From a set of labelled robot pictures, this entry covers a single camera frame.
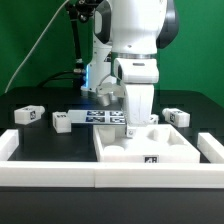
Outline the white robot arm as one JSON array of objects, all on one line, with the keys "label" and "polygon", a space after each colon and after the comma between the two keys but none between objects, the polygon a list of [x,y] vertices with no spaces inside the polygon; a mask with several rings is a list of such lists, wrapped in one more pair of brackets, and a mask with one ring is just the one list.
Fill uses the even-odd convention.
[{"label": "white robot arm", "polygon": [[82,90],[110,104],[123,100],[126,135],[150,124],[157,51],[177,36],[174,0],[83,0],[93,18],[93,53]]}]

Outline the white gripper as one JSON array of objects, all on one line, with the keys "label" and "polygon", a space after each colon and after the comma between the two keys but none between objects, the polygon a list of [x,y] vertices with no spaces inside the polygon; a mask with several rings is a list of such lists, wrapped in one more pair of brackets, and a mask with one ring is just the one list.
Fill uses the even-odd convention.
[{"label": "white gripper", "polygon": [[129,126],[125,129],[127,138],[133,138],[138,126],[147,126],[150,122],[154,99],[152,84],[124,84],[123,111]]}]

